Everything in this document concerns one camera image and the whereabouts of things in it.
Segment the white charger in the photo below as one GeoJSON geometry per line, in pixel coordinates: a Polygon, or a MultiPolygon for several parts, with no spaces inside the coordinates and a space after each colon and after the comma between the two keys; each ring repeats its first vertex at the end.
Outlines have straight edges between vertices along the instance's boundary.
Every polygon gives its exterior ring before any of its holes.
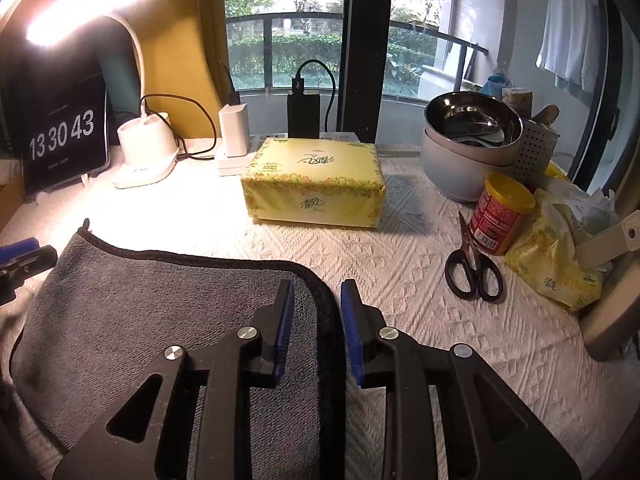
{"type": "Polygon", "coordinates": [[[245,156],[250,150],[247,104],[227,104],[218,112],[218,118],[224,154],[227,157],[245,156]]]}

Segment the white bowl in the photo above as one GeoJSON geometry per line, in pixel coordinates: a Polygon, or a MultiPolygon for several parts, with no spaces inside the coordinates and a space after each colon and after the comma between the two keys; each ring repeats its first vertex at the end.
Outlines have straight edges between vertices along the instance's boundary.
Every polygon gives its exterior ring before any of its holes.
{"type": "Polygon", "coordinates": [[[510,174],[511,166],[491,166],[459,155],[422,132],[421,166],[436,190],[458,203],[476,203],[488,174],[510,174]]]}

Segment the yellow curtain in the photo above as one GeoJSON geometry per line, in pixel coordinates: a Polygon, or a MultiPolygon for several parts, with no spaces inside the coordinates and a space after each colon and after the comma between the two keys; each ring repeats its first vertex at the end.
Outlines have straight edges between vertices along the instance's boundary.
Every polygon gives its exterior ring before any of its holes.
{"type": "Polygon", "coordinates": [[[224,0],[141,0],[127,10],[141,42],[146,102],[183,138],[211,138],[230,90],[224,0]]]}

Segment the white hanging shirt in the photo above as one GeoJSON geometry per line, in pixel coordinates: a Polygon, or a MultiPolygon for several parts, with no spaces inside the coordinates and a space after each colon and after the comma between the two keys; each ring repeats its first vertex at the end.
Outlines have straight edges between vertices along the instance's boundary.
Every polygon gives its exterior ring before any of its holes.
{"type": "Polygon", "coordinates": [[[598,0],[548,0],[536,65],[562,88],[593,94],[599,68],[598,0]]]}

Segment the black scissors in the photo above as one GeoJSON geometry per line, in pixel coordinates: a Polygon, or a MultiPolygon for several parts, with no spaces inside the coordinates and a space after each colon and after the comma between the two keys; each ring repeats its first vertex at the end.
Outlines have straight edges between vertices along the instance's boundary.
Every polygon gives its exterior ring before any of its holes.
{"type": "Polygon", "coordinates": [[[446,259],[444,274],[450,292],[462,300],[476,297],[496,304],[503,296],[504,285],[498,266],[474,243],[471,231],[461,212],[458,213],[461,245],[450,252],[446,259]],[[461,266],[468,289],[460,288],[454,279],[454,269],[461,266]]]}

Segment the white perforated basket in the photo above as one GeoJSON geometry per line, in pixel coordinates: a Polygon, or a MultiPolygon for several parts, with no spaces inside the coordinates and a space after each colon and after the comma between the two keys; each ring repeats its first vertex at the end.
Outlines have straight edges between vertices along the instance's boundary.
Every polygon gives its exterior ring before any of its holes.
{"type": "Polygon", "coordinates": [[[534,188],[544,176],[559,137],[552,128],[525,119],[511,177],[534,188]]]}

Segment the red yellow can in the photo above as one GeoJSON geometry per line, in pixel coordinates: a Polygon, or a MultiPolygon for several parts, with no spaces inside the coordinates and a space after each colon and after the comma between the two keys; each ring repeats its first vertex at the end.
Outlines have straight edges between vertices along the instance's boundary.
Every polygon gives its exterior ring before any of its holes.
{"type": "Polygon", "coordinates": [[[528,188],[506,174],[488,174],[469,222],[474,242],[491,255],[503,255],[536,205],[528,188]]]}

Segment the steel thermos bottle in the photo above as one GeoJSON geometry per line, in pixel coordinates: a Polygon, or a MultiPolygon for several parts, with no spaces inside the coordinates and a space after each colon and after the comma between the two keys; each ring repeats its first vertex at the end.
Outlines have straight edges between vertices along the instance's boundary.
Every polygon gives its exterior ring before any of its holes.
{"type": "MultiPolygon", "coordinates": [[[[623,173],[615,193],[616,212],[625,218],[639,209],[639,149],[623,173]]],[[[614,260],[600,300],[580,321],[588,354],[607,361],[639,333],[639,252],[627,252],[614,260]]]]}

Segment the yellow tissue pack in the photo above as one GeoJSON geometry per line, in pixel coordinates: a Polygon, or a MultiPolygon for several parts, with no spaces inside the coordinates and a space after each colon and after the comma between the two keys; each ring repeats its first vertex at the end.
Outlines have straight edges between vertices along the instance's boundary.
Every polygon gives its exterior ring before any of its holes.
{"type": "Polygon", "coordinates": [[[539,295],[578,311],[600,299],[608,263],[584,270],[576,248],[620,222],[614,194],[588,194],[560,179],[545,177],[534,193],[534,211],[503,262],[539,295]]]}

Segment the black tablet clock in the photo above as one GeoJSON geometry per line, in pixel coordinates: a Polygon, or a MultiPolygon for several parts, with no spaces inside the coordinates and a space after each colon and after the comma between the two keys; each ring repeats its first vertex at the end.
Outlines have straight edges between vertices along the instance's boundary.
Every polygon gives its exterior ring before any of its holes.
{"type": "Polygon", "coordinates": [[[32,107],[21,159],[28,197],[108,166],[107,94],[100,74],[32,107]]]}

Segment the stainless steel bowl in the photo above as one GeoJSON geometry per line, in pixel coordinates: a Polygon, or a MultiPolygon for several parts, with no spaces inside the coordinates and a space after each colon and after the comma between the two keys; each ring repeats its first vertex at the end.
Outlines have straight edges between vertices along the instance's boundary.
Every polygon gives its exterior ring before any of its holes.
{"type": "Polygon", "coordinates": [[[515,162],[523,134],[521,117],[492,96],[444,93],[427,103],[424,118],[426,136],[442,148],[490,166],[515,162]]]}

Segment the white desk lamp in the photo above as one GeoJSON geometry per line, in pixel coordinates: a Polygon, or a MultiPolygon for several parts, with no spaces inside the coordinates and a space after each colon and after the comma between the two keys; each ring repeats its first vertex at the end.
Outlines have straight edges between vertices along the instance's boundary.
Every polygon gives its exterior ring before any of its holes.
{"type": "Polygon", "coordinates": [[[117,128],[124,162],[114,175],[119,190],[141,188],[164,180],[175,168],[178,144],[168,115],[145,110],[145,66],[139,37],[122,10],[141,0],[52,0],[30,21],[26,39],[38,47],[54,47],[82,26],[109,18],[98,59],[107,95],[125,121],[117,128]]]}

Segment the purple and grey towel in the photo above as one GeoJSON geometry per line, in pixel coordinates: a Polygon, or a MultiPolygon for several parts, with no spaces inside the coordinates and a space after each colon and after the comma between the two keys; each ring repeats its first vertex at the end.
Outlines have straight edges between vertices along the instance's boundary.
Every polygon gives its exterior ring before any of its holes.
{"type": "Polygon", "coordinates": [[[10,359],[18,397],[69,450],[166,347],[195,350],[245,326],[280,281],[295,288],[281,385],[252,394],[258,479],[345,474],[346,358],[333,292],[301,264],[216,259],[70,239],[28,309],[10,359]]]}

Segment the white textured tablecloth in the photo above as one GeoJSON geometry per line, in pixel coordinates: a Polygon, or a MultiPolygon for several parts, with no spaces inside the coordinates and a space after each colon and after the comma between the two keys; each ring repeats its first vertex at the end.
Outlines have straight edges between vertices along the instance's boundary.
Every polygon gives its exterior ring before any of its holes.
{"type": "MultiPolygon", "coordinates": [[[[210,162],[179,162],[163,181],[119,190],[104,172],[21,206],[2,231],[3,243],[35,237],[61,257],[87,229],[112,246],[217,259],[291,261],[331,289],[354,280],[366,304],[421,344],[474,348],[560,441],[584,476],[620,442],[639,406],[639,362],[618,356],[598,362],[586,351],[577,318],[506,272],[500,304],[464,301],[450,292],[442,268],[460,242],[458,213],[427,180],[416,153],[389,154],[375,230],[257,223],[241,182],[210,162]]],[[[44,474],[60,449],[38,427],[10,375],[12,351],[28,309],[49,273],[31,278],[1,311],[1,392],[18,411],[25,443],[44,474]]]]}

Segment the yellow tissue box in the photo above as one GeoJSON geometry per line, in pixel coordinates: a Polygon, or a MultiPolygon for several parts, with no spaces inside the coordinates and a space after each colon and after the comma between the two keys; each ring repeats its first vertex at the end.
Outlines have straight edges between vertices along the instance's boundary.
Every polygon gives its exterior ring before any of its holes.
{"type": "Polygon", "coordinates": [[[241,184],[259,221],[348,228],[377,228],[386,195],[376,147],[340,140],[265,140],[241,184]]]}

